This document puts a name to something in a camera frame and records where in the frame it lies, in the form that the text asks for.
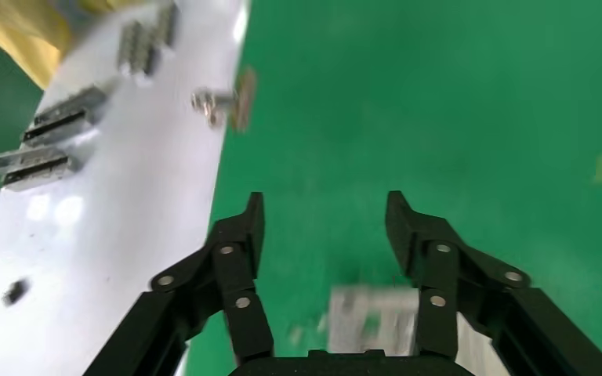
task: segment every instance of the white table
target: white table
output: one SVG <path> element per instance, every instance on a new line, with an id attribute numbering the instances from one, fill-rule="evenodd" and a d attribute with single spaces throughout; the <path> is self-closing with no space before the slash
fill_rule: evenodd
<path id="1" fill-rule="evenodd" d="M 149 279 L 204 242 L 225 127 L 208 127 L 190 94 L 232 88 L 249 2 L 178 3 L 175 55 L 151 85 L 115 63 L 121 26 L 153 24 L 145 5 L 97 24 L 45 92 L 39 109 L 117 80 L 97 130 L 71 145 L 79 173 L 0 192 L 0 376 L 82 374 Z M 28 293 L 6 307 L 22 278 Z"/>

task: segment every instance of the yellow cloth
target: yellow cloth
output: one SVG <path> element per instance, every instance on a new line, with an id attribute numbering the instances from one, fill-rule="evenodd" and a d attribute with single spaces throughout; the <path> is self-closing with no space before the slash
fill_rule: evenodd
<path id="1" fill-rule="evenodd" d="M 43 89 L 72 40 L 68 22 L 50 2 L 0 0 L 0 47 Z M 103 13 L 134 2 L 141 0 L 79 0 L 79 5 Z"/>

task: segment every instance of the metal clip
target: metal clip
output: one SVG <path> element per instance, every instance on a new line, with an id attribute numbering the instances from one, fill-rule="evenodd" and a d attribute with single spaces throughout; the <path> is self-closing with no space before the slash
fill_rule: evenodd
<path id="1" fill-rule="evenodd" d="M 87 109 L 72 110 L 27 129 L 22 142 L 30 147 L 56 143 L 88 130 L 93 121 L 92 113 Z"/>
<path id="2" fill-rule="evenodd" d="M 133 21 L 121 29 L 117 67 L 126 77 L 145 79 L 153 66 L 154 36 L 141 23 Z"/>
<path id="3" fill-rule="evenodd" d="M 232 128 L 245 132 L 250 121 L 255 89 L 255 71 L 248 67 L 239 76 L 237 88 L 233 92 L 199 89 L 192 95 L 190 104 L 197 112 L 206 116 L 211 126 L 217 125 L 229 115 Z"/>
<path id="4" fill-rule="evenodd" d="M 77 166 L 63 151 L 52 146 L 13 150 L 0 154 L 3 186 L 25 190 L 71 175 Z"/>
<path id="5" fill-rule="evenodd" d="M 158 22 L 153 30 L 154 44 L 165 55 L 172 53 L 178 11 L 174 2 L 158 10 Z"/>
<path id="6" fill-rule="evenodd" d="M 81 90 L 70 98 L 55 104 L 35 115 L 33 119 L 34 127 L 59 119 L 62 114 L 67 114 L 77 109 L 85 108 L 86 110 L 95 110 L 98 106 L 105 103 L 107 95 L 96 86 L 89 86 Z"/>

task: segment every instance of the black metal arm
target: black metal arm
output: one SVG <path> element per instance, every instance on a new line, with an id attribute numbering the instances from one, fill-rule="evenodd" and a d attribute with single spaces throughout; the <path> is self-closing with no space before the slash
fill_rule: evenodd
<path id="1" fill-rule="evenodd" d="M 85 375 L 172 375 L 185 341 L 221 310 L 238 365 L 232 376 L 471 375 L 454 363 L 457 312 L 492 338 L 513 376 L 602 375 L 602 352 L 529 287 L 527 274 L 467 246 L 445 219 L 413 211 L 402 193 L 390 192 L 386 232 L 420 292 L 413 356 L 372 350 L 274 357 L 253 282 L 264 236 L 263 197 L 253 193 L 244 213 L 216 222 L 202 249 L 153 278 L 152 291 L 138 298 Z"/>

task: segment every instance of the screw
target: screw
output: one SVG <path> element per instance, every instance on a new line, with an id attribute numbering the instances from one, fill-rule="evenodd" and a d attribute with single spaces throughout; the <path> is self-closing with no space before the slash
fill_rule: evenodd
<path id="1" fill-rule="evenodd" d="M 446 306 L 446 300 L 441 296 L 434 295 L 430 298 L 430 302 L 433 303 L 433 306 L 444 307 Z"/>
<path id="2" fill-rule="evenodd" d="M 506 277 L 507 280 L 512 280 L 515 282 L 520 282 L 523 280 L 523 276 L 516 272 L 506 272 L 504 273 L 504 277 Z"/>
<path id="3" fill-rule="evenodd" d="M 172 276 L 163 276 L 158 278 L 158 284 L 161 286 L 167 286 L 168 284 L 174 282 L 174 277 Z"/>
<path id="4" fill-rule="evenodd" d="M 245 308 L 247 306 L 250 306 L 250 299 L 248 299 L 248 298 L 237 299 L 237 308 Z"/>

